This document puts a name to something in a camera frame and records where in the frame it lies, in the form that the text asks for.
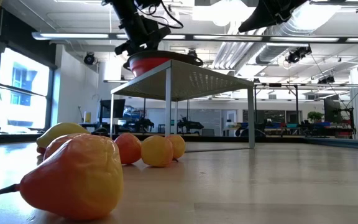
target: ceiling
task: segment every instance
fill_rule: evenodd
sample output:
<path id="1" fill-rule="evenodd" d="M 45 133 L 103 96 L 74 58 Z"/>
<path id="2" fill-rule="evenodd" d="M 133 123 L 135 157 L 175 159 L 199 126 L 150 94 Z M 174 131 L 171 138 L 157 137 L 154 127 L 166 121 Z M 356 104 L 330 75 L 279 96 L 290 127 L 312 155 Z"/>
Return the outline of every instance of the ceiling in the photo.
<path id="1" fill-rule="evenodd" d="M 230 25 L 217 26 L 213 21 L 193 20 L 191 14 L 194 0 L 182 2 L 182 7 L 174 7 L 174 11 L 176 9 L 179 11 L 180 20 L 185 27 L 180 30 L 172 30 L 173 33 L 227 34 L 229 32 Z M 4 1 L 2 5 L 9 12 L 41 32 L 122 32 L 118 29 L 119 21 L 110 6 L 55 2 L 54 0 L 9 0 Z M 356 9 L 353 8 L 338 10 L 312 35 L 358 35 L 358 14 L 355 11 Z M 78 54 L 82 55 L 92 49 L 100 49 L 94 50 L 96 56 L 102 60 L 108 60 L 109 54 L 106 51 L 114 49 L 115 45 L 121 43 L 123 43 L 121 40 L 81 40 L 72 42 L 70 45 L 76 49 Z M 201 59 L 211 63 L 216 58 L 221 44 L 220 42 L 163 41 L 159 49 L 184 54 L 188 49 L 196 49 Z M 273 63 L 274 66 L 266 67 L 262 71 L 264 75 L 262 77 L 258 75 L 258 77 L 263 82 L 308 82 L 311 81 L 310 77 L 318 75 L 321 71 L 336 68 L 334 69 L 336 82 L 348 81 L 348 68 L 356 65 L 349 62 L 358 62 L 358 45 L 311 44 L 311 49 L 318 66 L 309 56 L 288 69 L 288 64 L 284 62 L 286 54 L 283 54 Z"/>

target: yellow fruit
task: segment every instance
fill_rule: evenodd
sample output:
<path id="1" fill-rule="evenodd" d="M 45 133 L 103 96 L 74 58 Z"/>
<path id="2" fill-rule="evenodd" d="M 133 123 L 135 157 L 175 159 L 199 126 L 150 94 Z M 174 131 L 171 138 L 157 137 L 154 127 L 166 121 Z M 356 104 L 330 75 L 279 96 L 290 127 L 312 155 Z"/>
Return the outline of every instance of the yellow fruit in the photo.
<path id="1" fill-rule="evenodd" d="M 150 166 L 166 167 L 173 157 L 172 143 L 161 136 L 150 136 L 142 142 L 143 162 Z"/>
<path id="2" fill-rule="evenodd" d="M 47 146 L 56 138 L 66 134 L 86 133 L 90 134 L 85 128 L 76 123 L 58 123 L 48 129 L 41 137 L 37 138 L 38 147 L 46 149 Z"/>
<path id="3" fill-rule="evenodd" d="M 186 151 L 185 140 L 183 140 L 183 138 L 178 134 L 174 134 L 166 138 L 172 143 L 173 158 L 174 159 L 181 158 L 181 156 L 183 156 Z"/>

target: chair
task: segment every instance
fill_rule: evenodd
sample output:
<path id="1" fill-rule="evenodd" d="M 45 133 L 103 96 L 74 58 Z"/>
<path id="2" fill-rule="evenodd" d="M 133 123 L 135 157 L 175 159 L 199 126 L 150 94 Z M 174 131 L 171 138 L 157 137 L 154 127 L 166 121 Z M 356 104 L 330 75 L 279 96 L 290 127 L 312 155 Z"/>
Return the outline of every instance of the chair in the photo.
<path id="1" fill-rule="evenodd" d="M 202 136 L 215 136 L 215 130 L 211 128 L 204 128 L 202 129 Z"/>

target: red bowl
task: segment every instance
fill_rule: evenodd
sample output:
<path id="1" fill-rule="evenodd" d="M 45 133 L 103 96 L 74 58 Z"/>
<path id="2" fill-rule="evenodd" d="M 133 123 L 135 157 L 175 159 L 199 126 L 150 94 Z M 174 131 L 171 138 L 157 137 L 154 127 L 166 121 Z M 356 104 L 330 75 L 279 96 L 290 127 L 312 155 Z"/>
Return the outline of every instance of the red bowl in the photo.
<path id="1" fill-rule="evenodd" d="M 161 50 L 148 50 L 130 56 L 127 65 L 124 65 L 124 67 L 127 69 L 129 68 L 135 77 L 138 77 L 171 59 L 196 66 L 203 65 L 203 61 L 201 59 L 191 55 Z"/>

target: potted plant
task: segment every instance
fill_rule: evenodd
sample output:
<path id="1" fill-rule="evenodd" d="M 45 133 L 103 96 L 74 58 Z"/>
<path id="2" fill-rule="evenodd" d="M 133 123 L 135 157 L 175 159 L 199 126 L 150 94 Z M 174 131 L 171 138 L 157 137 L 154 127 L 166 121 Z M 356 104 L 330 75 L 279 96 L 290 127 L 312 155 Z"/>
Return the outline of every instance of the potted plant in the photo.
<path id="1" fill-rule="evenodd" d="M 315 111 L 310 111 L 308 113 L 308 119 L 311 120 L 312 122 L 317 122 L 320 121 L 321 118 L 323 118 L 324 114 L 320 113 L 320 112 L 315 112 Z"/>

